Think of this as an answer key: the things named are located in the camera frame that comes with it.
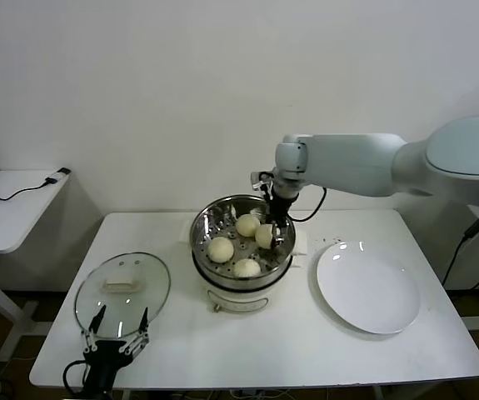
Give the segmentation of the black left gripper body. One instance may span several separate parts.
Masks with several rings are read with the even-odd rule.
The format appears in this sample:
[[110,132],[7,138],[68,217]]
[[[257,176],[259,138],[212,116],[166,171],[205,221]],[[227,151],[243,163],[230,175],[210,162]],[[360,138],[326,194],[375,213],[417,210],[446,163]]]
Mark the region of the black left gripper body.
[[97,349],[84,354],[84,360],[89,366],[83,384],[83,391],[86,394],[104,394],[112,391],[117,372],[133,361],[131,352],[121,351],[126,344],[121,340],[98,340]]

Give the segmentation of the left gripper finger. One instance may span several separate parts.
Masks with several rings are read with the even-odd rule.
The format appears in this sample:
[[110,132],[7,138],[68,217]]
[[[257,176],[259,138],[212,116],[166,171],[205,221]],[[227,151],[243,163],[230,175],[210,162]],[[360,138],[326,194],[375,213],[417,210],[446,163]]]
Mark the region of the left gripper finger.
[[148,325],[148,308],[146,307],[142,314],[138,329],[123,347],[123,353],[140,353],[148,345],[150,341]]
[[88,329],[83,331],[83,337],[85,341],[83,351],[85,353],[97,351],[96,334],[100,328],[106,309],[107,306],[103,304],[98,313],[93,316]]

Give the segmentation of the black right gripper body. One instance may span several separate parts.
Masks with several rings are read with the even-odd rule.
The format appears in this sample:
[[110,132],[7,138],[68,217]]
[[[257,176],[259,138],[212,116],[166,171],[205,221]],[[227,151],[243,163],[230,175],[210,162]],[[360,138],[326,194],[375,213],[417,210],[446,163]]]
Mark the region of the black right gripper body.
[[291,205],[298,199],[298,192],[291,194],[278,194],[275,189],[271,190],[267,200],[267,223],[273,225],[286,225],[288,211]]

